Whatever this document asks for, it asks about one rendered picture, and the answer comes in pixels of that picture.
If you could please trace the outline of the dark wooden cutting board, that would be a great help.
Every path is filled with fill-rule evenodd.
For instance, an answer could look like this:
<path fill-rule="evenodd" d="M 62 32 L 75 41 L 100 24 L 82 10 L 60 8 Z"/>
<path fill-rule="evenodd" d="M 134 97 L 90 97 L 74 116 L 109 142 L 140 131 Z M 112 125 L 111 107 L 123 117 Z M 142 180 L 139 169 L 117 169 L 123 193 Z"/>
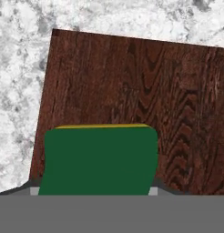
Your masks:
<path fill-rule="evenodd" d="M 224 48 L 55 29 L 30 177 L 44 133 L 61 125 L 143 123 L 158 132 L 158 178 L 224 195 Z"/>

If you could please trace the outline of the green and yellow sponge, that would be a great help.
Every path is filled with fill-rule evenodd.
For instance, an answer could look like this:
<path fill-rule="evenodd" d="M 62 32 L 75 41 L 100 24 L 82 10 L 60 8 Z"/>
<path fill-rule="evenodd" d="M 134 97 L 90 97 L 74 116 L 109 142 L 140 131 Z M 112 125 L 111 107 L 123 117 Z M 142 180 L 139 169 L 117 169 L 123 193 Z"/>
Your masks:
<path fill-rule="evenodd" d="M 43 195 L 145 196 L 158 166 L 158 134 L 145 124 L 61 126 L 45 134 Z"/>

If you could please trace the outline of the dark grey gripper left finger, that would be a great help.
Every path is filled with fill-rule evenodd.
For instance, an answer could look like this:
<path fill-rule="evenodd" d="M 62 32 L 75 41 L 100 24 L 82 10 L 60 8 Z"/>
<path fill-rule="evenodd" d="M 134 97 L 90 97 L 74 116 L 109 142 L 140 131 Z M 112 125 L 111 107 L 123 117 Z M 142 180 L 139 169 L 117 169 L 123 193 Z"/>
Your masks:
<path fill-rule="evenodd" d="M 25 195 L 25 196 L 33 196 L 38 193 L 40 188 L 42 179 L 29 179 L 24 183 L 21 187 L 14 187 L 12 189 L 8 189 L 6 191 L 0 192 L 0 196 L 7 195 Z"/>

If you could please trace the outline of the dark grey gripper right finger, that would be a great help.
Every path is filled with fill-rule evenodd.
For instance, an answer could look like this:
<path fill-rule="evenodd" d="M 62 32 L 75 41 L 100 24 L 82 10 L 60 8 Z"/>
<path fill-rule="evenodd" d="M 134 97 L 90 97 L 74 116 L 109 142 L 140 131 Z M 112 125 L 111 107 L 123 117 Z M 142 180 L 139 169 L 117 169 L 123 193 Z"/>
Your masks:
<path fill-rule="evenodd" d="M 153 179 L 152 185 L 148 192 L 150 196 L 166 196 L 166 195 L 188 195 L 188 192 L 183 192 L 176 190 L 171 187 L 167 187 L 164 182 L 160 179 L 155 177 Z"/>

